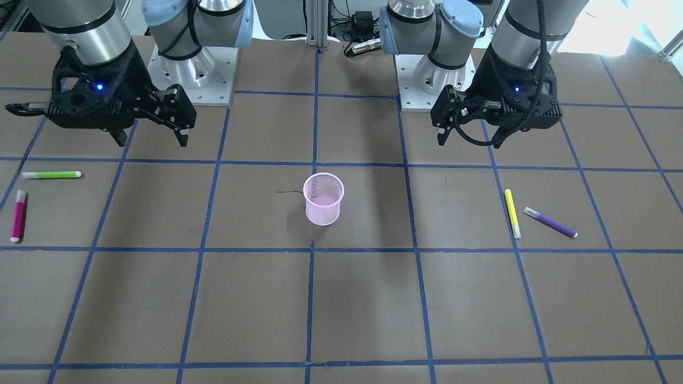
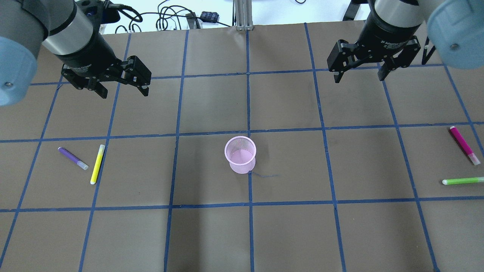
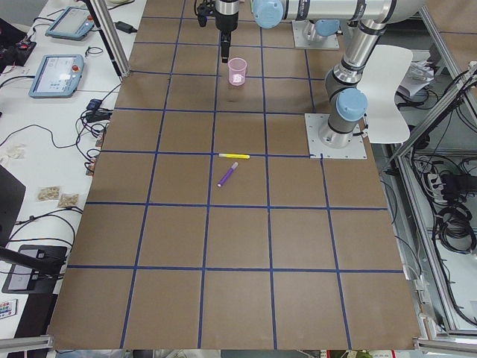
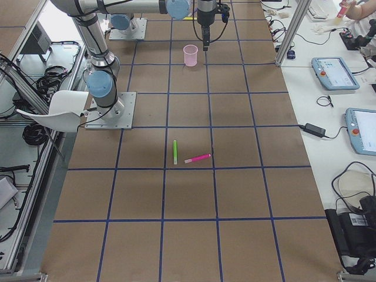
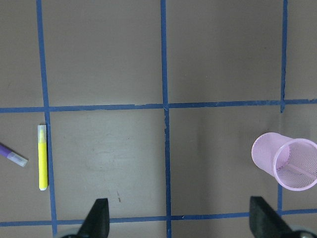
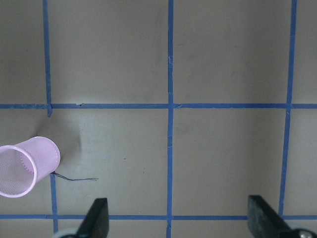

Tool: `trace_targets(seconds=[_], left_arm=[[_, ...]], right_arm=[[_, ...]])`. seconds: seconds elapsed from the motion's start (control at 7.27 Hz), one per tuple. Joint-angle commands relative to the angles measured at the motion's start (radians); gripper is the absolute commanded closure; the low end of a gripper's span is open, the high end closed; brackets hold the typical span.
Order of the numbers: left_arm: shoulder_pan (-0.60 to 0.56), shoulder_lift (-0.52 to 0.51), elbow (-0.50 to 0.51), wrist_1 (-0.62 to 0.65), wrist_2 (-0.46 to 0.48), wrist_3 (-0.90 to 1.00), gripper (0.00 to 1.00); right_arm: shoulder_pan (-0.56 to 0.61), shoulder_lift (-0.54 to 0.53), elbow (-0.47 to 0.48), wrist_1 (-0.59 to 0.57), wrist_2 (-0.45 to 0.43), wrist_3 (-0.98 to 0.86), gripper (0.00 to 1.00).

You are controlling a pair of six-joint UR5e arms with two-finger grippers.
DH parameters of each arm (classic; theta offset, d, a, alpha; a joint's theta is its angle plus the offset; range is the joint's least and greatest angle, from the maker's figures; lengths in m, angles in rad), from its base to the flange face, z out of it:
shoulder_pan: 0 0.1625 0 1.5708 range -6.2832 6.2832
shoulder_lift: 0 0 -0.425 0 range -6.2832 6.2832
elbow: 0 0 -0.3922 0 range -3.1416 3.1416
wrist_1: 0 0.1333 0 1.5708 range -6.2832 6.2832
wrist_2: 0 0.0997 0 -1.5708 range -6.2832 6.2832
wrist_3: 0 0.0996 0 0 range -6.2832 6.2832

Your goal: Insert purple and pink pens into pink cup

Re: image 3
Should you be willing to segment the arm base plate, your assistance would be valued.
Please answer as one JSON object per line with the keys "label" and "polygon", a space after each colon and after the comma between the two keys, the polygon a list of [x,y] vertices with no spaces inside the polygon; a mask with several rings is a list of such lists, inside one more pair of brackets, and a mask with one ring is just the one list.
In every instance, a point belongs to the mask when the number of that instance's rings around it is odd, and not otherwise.
{"label": "arm base plate", "polygon": [[294,47],[314,50],[338,50],[338,19],[293,21]]}
{"label": "arm base plate", "polygon": [[326,113],[306,113],[309,156],[317,159],[366,160],[367,154],[359,124],[348,134],[338,134],[328,126]]}

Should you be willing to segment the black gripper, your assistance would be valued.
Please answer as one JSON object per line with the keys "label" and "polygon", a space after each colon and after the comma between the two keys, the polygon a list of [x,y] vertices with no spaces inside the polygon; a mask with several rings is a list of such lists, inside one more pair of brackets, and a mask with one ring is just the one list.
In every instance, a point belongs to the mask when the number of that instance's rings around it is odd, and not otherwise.
{"label": "black gripper", "polygon": [[231,33],[238,27],[239,1],[216,0],[215,12],[215,25],[221,31],[221,62],[227,63],[230,57]]}

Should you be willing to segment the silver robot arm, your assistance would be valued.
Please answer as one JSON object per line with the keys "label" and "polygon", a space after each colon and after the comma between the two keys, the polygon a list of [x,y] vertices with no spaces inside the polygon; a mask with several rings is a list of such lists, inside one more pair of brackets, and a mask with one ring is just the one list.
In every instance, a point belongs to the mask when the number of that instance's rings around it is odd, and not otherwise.
{"label": "silver robot arm", "polygon": [[389,22],[405,20],[423,5],[423,1],[322,1],[317,6],[319,16],[358,21],[341,62],[326,77],[332,110],[318,132],[324,145],[348,146],[366,113],[397,115],[394,93],[413,54],[405,48],[378,46],[377,41]]}
{"label": "silver robot arm", "polygon": [[[359,20],[364,16],[366,1],[255,1],[252,5],[257,25],[270,29],[284,19]],[[238,1],[215,2],[215,26],[221,35],[221,61],[227,63],[230,56],[231,35],[238,27]]]}

